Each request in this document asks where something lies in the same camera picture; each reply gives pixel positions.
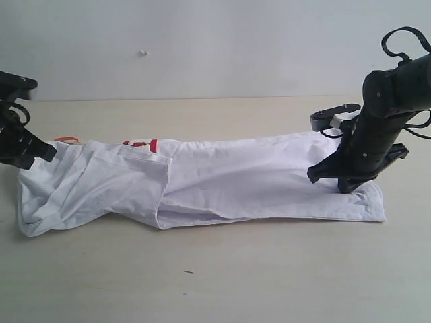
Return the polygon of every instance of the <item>tabletop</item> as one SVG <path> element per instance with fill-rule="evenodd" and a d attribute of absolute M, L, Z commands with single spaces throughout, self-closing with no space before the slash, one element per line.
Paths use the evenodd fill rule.
<path fill-rule="evenodd" d="M 24 102 L 44 140 L 241 139 L 309 131 L 322 96 Z M 257 220 L 158 231 L 106 215 L 27 238 L 0 166 L 1 322 L 429 322 L 431 147 L 377 179 L 385 223 Z"/>

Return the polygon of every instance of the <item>white wall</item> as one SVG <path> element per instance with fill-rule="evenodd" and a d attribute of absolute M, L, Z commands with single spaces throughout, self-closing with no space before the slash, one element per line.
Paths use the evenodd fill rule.
<path fill-rule="evenodd" d="M 359 94 L 397 63 L 384 34 L 431 39 L 430 12 L 429 0 L 3 0 L 0 70 L 37 79 L 37 100 Z M 423 54 L 400 34 L 393 48 Z"/>

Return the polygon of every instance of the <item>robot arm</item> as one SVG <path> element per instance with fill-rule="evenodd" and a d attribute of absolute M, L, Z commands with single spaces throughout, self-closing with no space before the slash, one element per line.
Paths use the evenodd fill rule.
<path fill-rule="evenodd" d="M 30 100 L 37 86 L 33 79 L 0 71 L 0 163 L 30 169 L 35 157 L 51 162 L 56 154 L 53 146 L 25 129 L 30 114 L 15 102 L 18 98 Z M 26 117 L 24 122 L 17 111 Z"/>
<path fill-rule="evenodd" d="M 411 60 L 405 53 L 390 52 L 386 41 L 399 30 L 415 34 L 429 54 Z M 364 105 L 359 113 L 360 106 L 349 104 L 310 117 L 314 131 L 336 126 L 342 132 L 337 151 L 308 169 L 311 182 L 337 178 L 340 192 L 350 193 L 408 154 L 402 143 L 394 144 L 403 129 L 431 139 L 410 129 L 430 125 L 431 117 L 424 124 L 407 124 L 431 107 L 431 46 L 417 29 L 402 27 L 383 38 L 382 48 L 389 56 L 403 60 L 395 69 L 373 71 L 366 77 L 362 88 Z"/>

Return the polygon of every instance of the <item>folded shirt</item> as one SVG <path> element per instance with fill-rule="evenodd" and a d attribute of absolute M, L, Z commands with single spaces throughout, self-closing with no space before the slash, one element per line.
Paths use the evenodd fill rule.
<path fill-rule="evenodd" d="M 263 218 L 385 221 L 372 181 L 340 194 L 306 172 L 339 140 L 314 132 L 235 141 L 138 139 L 50 142 L 51 163 L 18 173 L 18 223 L 27 236 L 78 227 L 107 213 L 172 227 Z"/>

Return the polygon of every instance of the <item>table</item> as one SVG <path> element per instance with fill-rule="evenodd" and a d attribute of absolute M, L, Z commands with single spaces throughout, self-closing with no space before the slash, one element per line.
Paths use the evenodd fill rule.
<path fill-rule="evenodd" d="M 223 140 L 309 131 L 359 97 L 25 102 L 44 140 Z M 427 140 L 377 182 L 388 221 L 265 220 L 158 231 L 107 215 L 27 238 L 0 167 L 1 322 L 429 322 Z"/>

